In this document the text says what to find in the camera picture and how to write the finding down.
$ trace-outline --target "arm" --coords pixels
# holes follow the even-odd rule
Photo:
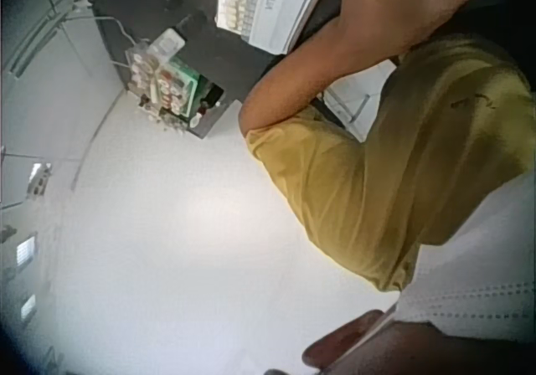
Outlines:
[[[467,0],[343,0],[341,15],[283,59],[240,112],[244,136],[284,121],[333,81],[426,39]]]

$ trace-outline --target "white cloth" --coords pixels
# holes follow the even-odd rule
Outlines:
[[[447,336],[535,340],[534,172],[491,193],[441,247],[421,246],[394,319]]]

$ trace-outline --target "hand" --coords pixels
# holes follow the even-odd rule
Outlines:
[[[337,31],[348,74],[363,68],[363,53],[375,64],[426,40],[467,1],[343,0]]]

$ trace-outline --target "yellow shirt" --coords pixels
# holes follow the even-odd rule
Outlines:
[[[379,290],[401,290],[420,244],[444,244],[533,165],[535,128],[533,98],[508,57],[448,39],[393,73],[364,144],[311,107],[246,140],[324,254]]]

